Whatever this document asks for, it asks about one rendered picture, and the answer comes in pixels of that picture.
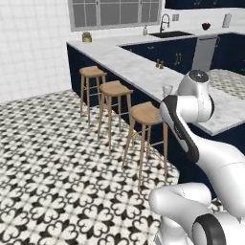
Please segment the navy dining counter island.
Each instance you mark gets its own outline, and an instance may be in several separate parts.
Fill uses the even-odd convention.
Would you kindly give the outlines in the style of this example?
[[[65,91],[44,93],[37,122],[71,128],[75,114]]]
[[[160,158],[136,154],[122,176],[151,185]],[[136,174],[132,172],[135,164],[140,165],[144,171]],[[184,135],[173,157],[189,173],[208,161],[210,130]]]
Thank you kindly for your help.
[[[126,43],[111,44],[107,39],[92,43],[69,41],[67,56],[73,91],[86,103],[86,95],[80,91],[80,69],[97,66],[103,70],[108,81],[118,80],[133,91],[132,103],[150,101],[158,106],[163,99],[162,86],[177,87],[184,77],[171,69],[159,70],[153,62],[125,49]],[[213,141],[236,146],[245,154],[245,101],[217,89],[211,89],[215,109],[208,122],[191,124],[189,128],[196,135]],[[166,155],[180,171],[178,182],[203,183],[210,187],[207,175],[200,167],[191,163],[172,133],[168,134],[168,149],[158,142],[163,138],[163,127],[152,127],[151,142],[159,153]]]

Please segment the wooden bar stool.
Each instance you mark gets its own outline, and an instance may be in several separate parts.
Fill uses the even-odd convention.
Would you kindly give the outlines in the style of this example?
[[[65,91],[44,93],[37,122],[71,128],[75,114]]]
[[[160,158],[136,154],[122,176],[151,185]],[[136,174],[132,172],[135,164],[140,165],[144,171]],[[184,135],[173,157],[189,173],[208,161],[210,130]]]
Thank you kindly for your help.
[[[131,109],[131,94],[132,90],[122,85],[119,80],[105,82],[100,86],[100,118],[98,135],[100,135],[101,119],[103,114],[103,104],[106,103],[108,113],[108,145],[111,145],[111,122],[112,122],[112,108],[118,107],[118,117],[126,115]],[[127,112],[122,112],[122,97],[126,97]]]
[[[83,104],[86,103],[87,119],[90,119],[90,107],[100,105],[100,84],[105,83],[106,73],[98,66],[79,69],[80,73],[80,115],[83,116]]]
[[[139,182],[138,182],[138,189],[140,189],[141,181],[142,181],[144,151],[146,151],[146,156],[149,156],[149,149],[152,147],[152,144],[150,143],[151,127],[159,123],[163,125],[163,140],[161,142],[155,143],[155,145],[163,145],[164,170],[165,170],[165,174],[167,174],[167,124],[163,122],[159,109],[155,107],[151,101],[139,103],[137,105],[132,106],[129,111],[129,120],[130,120],[130,126],[129,126],[129,132],[127,136],[126,146],[124,150],[122,166],[124,167],[125,165],[129,144],[131,142],[131,139],[133,138],[134,125],[135,123],[140,123],[142,125]]]

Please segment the navy base cupboards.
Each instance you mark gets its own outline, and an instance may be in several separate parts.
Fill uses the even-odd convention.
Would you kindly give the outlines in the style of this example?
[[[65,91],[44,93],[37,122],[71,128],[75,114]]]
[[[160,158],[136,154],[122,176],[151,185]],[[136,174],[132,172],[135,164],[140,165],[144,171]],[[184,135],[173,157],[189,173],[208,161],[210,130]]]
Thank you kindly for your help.
[[[222,33],[213,35],[217,36],[217,40],[210,70],[228,70],[245,76],[245,34]],[[197,39],[208,36],[212,35],[126,45],[122,48],[153,62],[160,59],[164,62],[165,67],[186,74],[192,70]]]

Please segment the black sink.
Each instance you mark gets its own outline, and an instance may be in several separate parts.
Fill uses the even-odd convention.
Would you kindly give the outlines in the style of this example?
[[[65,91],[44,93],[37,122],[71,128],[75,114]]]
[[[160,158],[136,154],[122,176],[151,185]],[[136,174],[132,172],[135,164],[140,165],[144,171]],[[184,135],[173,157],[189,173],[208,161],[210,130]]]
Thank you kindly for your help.
[[[181,32],[181,31],[173,31],[173,32],[165,32],[165,33],[150,33],[149,35],[159,37],[159,38],[172,38],[172,37],[187,36],[193,34]]]

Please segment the steel dishwasher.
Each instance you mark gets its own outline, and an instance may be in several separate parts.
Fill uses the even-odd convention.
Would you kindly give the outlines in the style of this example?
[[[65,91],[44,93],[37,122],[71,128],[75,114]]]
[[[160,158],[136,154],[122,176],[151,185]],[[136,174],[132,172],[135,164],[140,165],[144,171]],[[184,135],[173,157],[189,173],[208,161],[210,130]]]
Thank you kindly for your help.
[[[211,68],[212,56],[215,49],[217,36],[199,37],[192,62],[192,70],[207,72]]]

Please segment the black tap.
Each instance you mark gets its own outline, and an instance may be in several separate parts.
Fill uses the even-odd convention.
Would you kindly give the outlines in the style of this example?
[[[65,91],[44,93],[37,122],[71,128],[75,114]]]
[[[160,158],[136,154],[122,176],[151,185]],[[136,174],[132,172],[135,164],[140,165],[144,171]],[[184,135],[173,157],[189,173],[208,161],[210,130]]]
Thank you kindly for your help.
[[[169,22],[170,22],[169,15],[167,13],[163,14],[161,18],[160,33],[162,33],[165,30],[165,27],[164,27],[165,24],[169,28]]]

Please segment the white paper towel roll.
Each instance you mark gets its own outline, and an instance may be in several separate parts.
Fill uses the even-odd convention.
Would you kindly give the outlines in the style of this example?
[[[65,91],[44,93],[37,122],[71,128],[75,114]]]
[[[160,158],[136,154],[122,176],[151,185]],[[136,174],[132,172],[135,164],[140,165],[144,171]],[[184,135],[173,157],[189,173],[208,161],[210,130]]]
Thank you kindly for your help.
[[[224,15],[224,19],[223,19],[223,23],[222,23],[222,28],[229,28],[231,19],[232,19],[232,15],[230,13],[226,13]]]

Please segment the window with grey frame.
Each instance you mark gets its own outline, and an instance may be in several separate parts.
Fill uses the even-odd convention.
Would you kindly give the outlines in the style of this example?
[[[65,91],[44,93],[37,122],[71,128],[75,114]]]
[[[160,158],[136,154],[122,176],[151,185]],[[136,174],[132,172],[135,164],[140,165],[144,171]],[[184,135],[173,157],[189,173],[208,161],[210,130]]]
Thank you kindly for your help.
[[[157,25],[162,0],[68,0],[71,31]]]

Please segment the navy wall cupboards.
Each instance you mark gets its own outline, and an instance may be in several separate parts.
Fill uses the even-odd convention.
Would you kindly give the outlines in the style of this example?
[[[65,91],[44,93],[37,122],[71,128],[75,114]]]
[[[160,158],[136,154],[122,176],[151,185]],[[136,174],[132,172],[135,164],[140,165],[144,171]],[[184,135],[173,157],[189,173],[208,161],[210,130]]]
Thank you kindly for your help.
[[[244,8],[245,0],[166,0],[166,9],[191,10],[214,8]]]

